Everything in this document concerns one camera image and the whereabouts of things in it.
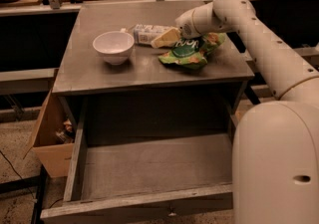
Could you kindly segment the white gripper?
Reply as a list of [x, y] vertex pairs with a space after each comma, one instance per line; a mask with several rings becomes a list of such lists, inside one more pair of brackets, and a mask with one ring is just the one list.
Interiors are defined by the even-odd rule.
[[177, 28], [171, 27], [151, 41], [153, 48], [172, 47], [180, 39], [180, 33], [186, 39], [201, 35], [202, 18], [196, 8], [188, 10], [175, 19]]

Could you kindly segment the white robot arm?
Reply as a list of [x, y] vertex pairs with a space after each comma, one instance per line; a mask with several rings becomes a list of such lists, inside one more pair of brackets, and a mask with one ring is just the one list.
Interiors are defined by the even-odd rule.
[[257, 18], [249, 0], [212, 0], [175, 23], [188, 39], [237, 33], [274, 97], [236, 128], [234, 224], [319, 224], [319, 72]]

